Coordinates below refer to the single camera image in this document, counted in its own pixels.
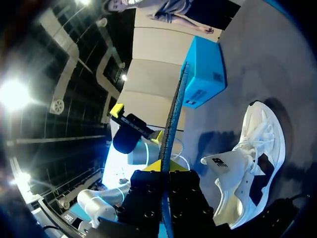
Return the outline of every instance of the blue box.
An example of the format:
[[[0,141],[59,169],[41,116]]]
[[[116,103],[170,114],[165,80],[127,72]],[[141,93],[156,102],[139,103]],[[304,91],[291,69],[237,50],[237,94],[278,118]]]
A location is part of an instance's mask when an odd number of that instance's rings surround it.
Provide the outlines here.
[[[189,68],[184,106],[197,108],[225,89],[219,44],[195,36],[183,67],[186,62]]]

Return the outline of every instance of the new balance logo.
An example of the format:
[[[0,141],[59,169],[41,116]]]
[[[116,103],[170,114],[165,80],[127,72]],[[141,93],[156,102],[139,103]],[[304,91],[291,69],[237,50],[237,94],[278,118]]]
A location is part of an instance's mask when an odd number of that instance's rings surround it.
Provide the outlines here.
[[[228,167],[221,159],[213,158],[212,159],[219,167]]]

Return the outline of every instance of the yellow block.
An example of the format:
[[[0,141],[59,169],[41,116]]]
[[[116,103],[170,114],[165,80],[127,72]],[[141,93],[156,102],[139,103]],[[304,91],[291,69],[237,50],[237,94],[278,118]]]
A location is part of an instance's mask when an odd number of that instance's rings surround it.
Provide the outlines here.
[[[161,160],[158,160],[156,162],[154,162],[153,164],[147,166],[145,169],[143,169],[143,171],[160,171],[160,163]],[[174,162],[174,161],[170,161],[169,162],[169,170],[170,171],[175,171],[175,170],[179,170],[179,171],[188,171],[188,169],[184,168],[183,166],[180,166],[178,163]]]
[[[161,143],[161,141],[162,141],[162,137],[163,137],[163,131],[160,131],[158,133],[157,138],[156,139],[151,139],[151,142],[154,142],[155,144],[159,145]]]
[[[114,107],[110,111],[110,115],[112,115],[115,118],[118,118],[119,117],[118,114],[122,110],[123,107],[124,105],[122,103],[115,104]]]

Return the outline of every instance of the table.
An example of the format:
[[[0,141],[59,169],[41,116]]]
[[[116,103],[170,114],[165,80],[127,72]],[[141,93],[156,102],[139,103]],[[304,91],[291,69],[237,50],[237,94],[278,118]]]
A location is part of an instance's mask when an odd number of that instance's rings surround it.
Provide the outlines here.
[[[254,100],[273,109],[286,140],[286,159],[267,205],[309,193],[317,180],[317,65],[305,38],[271,5],[246,0],[219,42],[227,88],[199,108],[187,109],[183,135],[183,155],[200,175],[209,205],[217,208],[220,192],[200,159],[237,144],[244,113]]]

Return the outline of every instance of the blue light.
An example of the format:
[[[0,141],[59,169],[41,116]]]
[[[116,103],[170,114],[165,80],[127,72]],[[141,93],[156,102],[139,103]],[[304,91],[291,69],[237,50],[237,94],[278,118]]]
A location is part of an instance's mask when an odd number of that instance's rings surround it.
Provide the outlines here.
[[[134,171],[143,170],[146,165],[129,165],[128,155],[117,151],[111,143],[105,165],[102,183],[108,188],[121,187],[120,179],[131,179]]]

